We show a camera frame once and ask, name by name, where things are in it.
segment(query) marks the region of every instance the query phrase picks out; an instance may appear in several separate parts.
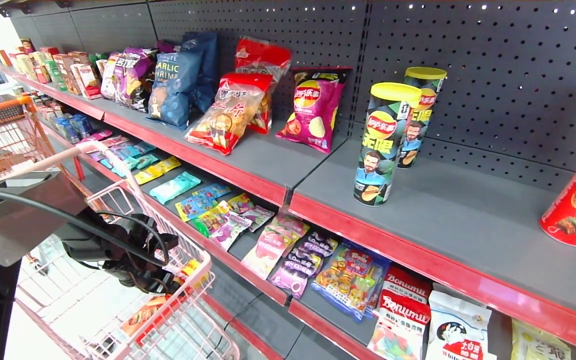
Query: cart handle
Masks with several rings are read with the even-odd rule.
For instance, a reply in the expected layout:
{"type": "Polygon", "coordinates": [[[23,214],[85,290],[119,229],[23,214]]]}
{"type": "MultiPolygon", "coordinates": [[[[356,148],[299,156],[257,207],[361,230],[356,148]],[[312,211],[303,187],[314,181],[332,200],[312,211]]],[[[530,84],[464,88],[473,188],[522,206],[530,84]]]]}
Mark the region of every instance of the cart handle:
{"type": "Polygon", "coordinates": [[[18,107],[19,105],[30,105],[33,103],[33,98],[30,96],[21,96],[13,98],[12,100],[0,102],[0,110],[8,109],[11,107],[18,107]]]}
{"type": "Polygon", "coordinates": [[[114,167],[118,167],[120,173],[126,174],[126,181],[132,189],[132,194],[135,196],[135,198],[138,198],[141,201],[146,201],[146,196],[144,196],[142,188],[137,184],[137,180],[135,180],[133,172],[128,169],[128,166],[126,166],[126,164],[117,155],[115,155],[115,153],[112,152],[108,146],[105,146],[103,143],[96,140],[78,143],[74,147],[71,147],[65,151],[55,153],[55,155],[35,162],[30,166],[14,171],[12,175],[9,176],[9,178],[30,173],[32,171],[43,171],[48,168],[57,166],[57,164],[61,164],[65,160],[78,157],[82,154],[93,153],[94,151],[100,151],[103,153],[103,155],[105,155],[105,157],[110,161],[110,164],[112,164],[114,167]]]}

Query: blue garlic shrimp bag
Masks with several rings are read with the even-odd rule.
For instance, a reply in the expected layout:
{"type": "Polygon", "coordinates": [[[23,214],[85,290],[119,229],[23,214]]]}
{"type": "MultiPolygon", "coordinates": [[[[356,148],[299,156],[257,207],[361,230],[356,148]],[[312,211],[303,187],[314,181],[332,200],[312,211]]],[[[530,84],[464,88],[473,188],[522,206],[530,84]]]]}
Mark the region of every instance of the blue garlic shrimp bag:
{"type": "Polygon", "coordinates": [[[217,33],[186,32],[182,38],[182,50],[199,49],[203,52],[201,70],[197,79],[197,88],[192,96],[192,104],[202,113],[208,111],[217,95],[217,83],[219,82],[217,33]]]}
{"type": "Polygon", "coordinates": [[[190,98],[197,88],[202,63],[200,51],[170,52],[157,55],[155,82],[148,101],[149,118],[188,127],[190,98]]]}

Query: yellow lid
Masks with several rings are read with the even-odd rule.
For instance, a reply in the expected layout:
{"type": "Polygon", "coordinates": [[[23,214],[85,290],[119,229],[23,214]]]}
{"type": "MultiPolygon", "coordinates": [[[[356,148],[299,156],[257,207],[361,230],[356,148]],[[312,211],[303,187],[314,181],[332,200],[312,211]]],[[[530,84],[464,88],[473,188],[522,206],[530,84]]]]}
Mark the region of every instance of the yellow lid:
{"type": "Polygon", "coordinates": [[[378,82],[372,85],[370,93],[375,98],[387,101],[405,101],[410,107],[416,108],[421,100],[421,90],[398,82],[378,82]]]}
{"type": "Polygon", "coordinates": [[[448,73],[440,68],[413,66],[406,69],[406,76],[422,80],[441,80],[448,76],[448,73]]]}

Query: lay's canister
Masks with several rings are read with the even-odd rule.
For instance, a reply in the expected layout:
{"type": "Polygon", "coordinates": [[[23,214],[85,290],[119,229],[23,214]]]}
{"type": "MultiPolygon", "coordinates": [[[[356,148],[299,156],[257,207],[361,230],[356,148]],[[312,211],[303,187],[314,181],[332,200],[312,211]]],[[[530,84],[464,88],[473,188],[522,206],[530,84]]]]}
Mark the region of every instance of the lay's canister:
{"type": "Polygon", "coordinates": [[[398,168],[408,169],[415,163],[428,130],[430,116],[433,113],[432,107],[446,75],[448,73],[440,68],[414,66],[406,69],[404,84],[421,89],[422,94],[419,107],[414,109],[410,126],[401,144],[398,168]]]}
{"type": "Polygon", "coordinates": [[[380,82],[370,88],[370,103],[354,176],[354,198],[369,207],[388,199],[397,167],[402,136],[418,107],[422,91],[397,82],[380,82]]]}

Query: store shelf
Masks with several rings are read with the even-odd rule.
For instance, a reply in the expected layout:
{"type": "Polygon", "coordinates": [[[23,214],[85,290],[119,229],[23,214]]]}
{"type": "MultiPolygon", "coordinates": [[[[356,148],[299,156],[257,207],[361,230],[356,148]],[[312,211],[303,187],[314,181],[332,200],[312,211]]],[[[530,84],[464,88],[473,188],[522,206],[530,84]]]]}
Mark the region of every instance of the store shelf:
{"type": "Polygon", "coordinates": [[[537,226],[555,193],[422,158],[366,207],[352,196],[360,146],[313,171],[291,212],[576,345],[576,248],[537,226]]]}

